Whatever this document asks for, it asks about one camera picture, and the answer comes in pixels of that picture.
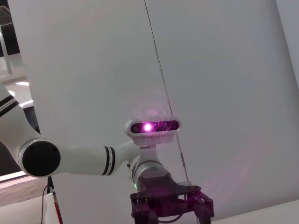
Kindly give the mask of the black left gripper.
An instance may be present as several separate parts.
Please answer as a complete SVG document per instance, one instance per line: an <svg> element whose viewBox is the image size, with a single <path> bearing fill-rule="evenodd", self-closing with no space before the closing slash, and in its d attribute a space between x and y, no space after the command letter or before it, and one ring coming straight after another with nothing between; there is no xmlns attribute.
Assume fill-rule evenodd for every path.
<svg viewBox="0 0 299 224"><path fill-rule="evenodd" d="M158 217L179 216L193 211L200 224L211 224L214 202L196 185L180 185L169 175L142 178L130 195L135 224L157 224Z"/></svg>

